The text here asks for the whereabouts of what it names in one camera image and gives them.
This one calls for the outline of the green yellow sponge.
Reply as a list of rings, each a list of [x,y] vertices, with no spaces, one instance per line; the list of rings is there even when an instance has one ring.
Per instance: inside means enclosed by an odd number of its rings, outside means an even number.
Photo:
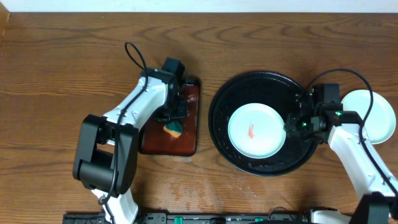
[[[169,124],[165,124],[163,130],[173,138],[179,138],[183,133],[183,126],[179,121],[173,121]]]

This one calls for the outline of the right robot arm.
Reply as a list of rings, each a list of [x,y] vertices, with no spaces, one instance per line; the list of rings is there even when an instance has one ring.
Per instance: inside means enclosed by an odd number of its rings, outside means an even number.
[[[325,143],[338,156],[359,198],[351,216],[337,210],[314,208],[310,223],[387,223],[397,219],[397,179],[375,150],[365,128],[374,104],[367,89],[369,106],[364,116],[346,111],[336,83],[314,85],[295,95],[298,113],[290,113],[284,125],[288,136],[314,144]]]

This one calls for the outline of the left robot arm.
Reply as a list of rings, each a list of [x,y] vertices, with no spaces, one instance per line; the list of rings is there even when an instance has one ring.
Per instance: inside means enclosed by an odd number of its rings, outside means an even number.
[[[135,89],[117,107],[83,120],[73,177],[97,196],[107,222],[136,219],[139,208],[130,187],[142,142],[140,130],[150,119],[168,124],[187,117],[187,103],[179,94],[184,71],[183,63],[170,57],[160,69],[144,67]]]

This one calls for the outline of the pale green plate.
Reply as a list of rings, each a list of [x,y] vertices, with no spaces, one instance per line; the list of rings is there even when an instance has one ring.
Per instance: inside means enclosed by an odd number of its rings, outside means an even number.
[[[242,155],[265,159],[279,152],[285,143],[284,120],[270,106],[246,104],[229,118],[228,137]]]
[[[345,111],[356,111],[364,119],[370,100],[368,90],[355,90],[344,96],[341,103]],[[392,106],[376,92],[373,92],[373,106],[364,127],[372,144],[387,141],[396,129],[396,115]]]

